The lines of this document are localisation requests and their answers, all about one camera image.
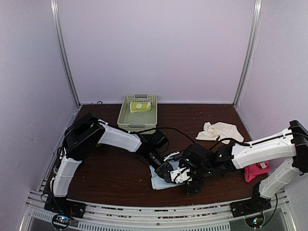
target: white wall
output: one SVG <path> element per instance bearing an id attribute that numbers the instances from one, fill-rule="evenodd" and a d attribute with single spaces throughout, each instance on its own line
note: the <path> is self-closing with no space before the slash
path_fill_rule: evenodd
<path id="1" fill-rule="evenodd" d="M 75 111 L 50 1 L 0 1 L 0 230 L 17 230 Z"/>
<path id="2" fill-rule="evenodd" d="M 308 128 L 308 1 L 264 1 L 257 48 L 239 114 L 254 139 L 297 119 Z M 271 161 L 276 167 L 280 161 Z M 308 178 L 286 187 L 299 230 L 308 226 Z"/>
<path id="3" fill-rule="evenodd" d="M 157 94 L 232 103 L 254 0 L 63 0 L 59 12 L 82 103 Z"/>

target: pink towel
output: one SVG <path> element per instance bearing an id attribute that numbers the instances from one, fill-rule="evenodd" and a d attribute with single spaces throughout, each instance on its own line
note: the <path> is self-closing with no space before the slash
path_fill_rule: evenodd
<path id="1" fill-rule="evenodd" d="M 270 164 L 268 161 L 247 166 L 245 167 L 246 182 L 250 182 L 258 175 L 268 173 L 269 171 L 270 171 Z"/>

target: light blue cloth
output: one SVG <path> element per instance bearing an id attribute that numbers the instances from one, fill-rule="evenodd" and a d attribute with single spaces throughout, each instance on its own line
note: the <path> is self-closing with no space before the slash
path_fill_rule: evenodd
<path id="1" fill-rule="evenodd" d="M 173 169 L 176 170 L 179 166 L 179 161 L 169 161 L 169 163 L 173 166 Z M 176 186 L 180 186 L 183 185 L 182 184 L 174 184 L 174 183 L 167 183 L 165 182 L 164 179 L 160 178 L 156 172 L 155 169 L 150 166 L 150 171 L 151 171 L 151 182 L 152 182 L 152 188 L 154 190 L 162 190 L 162 189 L 168 189 L 168 188 L 172 188 L 172 187 L 176 187 Z"/>

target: brown wooden table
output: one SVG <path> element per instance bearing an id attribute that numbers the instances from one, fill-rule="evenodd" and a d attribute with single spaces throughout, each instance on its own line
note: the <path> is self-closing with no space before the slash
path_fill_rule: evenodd
<path id="1" fill-rule="evenodd" d="M 77 118 L 93 112 L 110 124 L 116 125 L 121 105 L 84 105 Z M 192 138 L 209 121 L 235 124 L 249 141 L 249 135 L 232 105 L 217 104 L 159 104 L 158 126 L 176 127 Z M 164 130 L 170 140 L 168 153 L 181 150 L 190 141 L 172 130 Z M 197 141 L 205 148 L 214 141 Z M 186 195 L 185 187 L 156 191 L 151 186 L 148 166 L 134 158 L 134 153 L 103 145 L 77 170 L 69 187 L 68 198 L 91 203 L 123 206 L 180 206 L 226 202 L 251 196 L 253 186 L 266 175 L 246 183 L 244 170 L 224 177 L 211 176 L 204 180 L 201 193 Z"/>

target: towel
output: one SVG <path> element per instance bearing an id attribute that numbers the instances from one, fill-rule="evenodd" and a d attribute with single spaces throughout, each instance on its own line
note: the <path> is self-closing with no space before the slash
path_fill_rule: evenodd
<path id="1" fill-rule="evenodd" d="M 222 122 L 215 123 L 213 125 L 210 122 L 206 122 L 203 126 L 203 131 L 199 132 L 196 140 L 215 141 L 223 138 L 234 138 L 239 142 L 243 142 L 244 138 L 237 130 L 237 127 L 233 124 L 226 124 Z"/>
<path id="2" fill-rule="evenodd" d="M 269 171 L 270 164 L 268 161 L 247 166 L 245 167 L 245 180 L 246 182 L 250 182 L 258 175 L 268 173 Z"/>
<path id="3" fill-rule="evenodd" d="M 129 109 L 130 113 L 134 113 L 150 111 L 152 107 L 151 102 L 130 102 Z"/>
<path id="4" fill-rule="evenodd" d="M 169 163 L 173 166 L 173 169 L 177 169 L 178 166 L 179 166 L 179 161 L 169 161 Z M 174 183 L 165 182 L 164 179 L 160 178 L 156 174 L 155 169 L 152 166 L 150 166 L 150 171 L 151 171 L 151 175 L 152 175 L 152 178 L 151 178 L 152 188 L 154 190 L 168 189 L 168 188 L 183 185 L 183 183 L 182 184 L 174 184 Z"/>

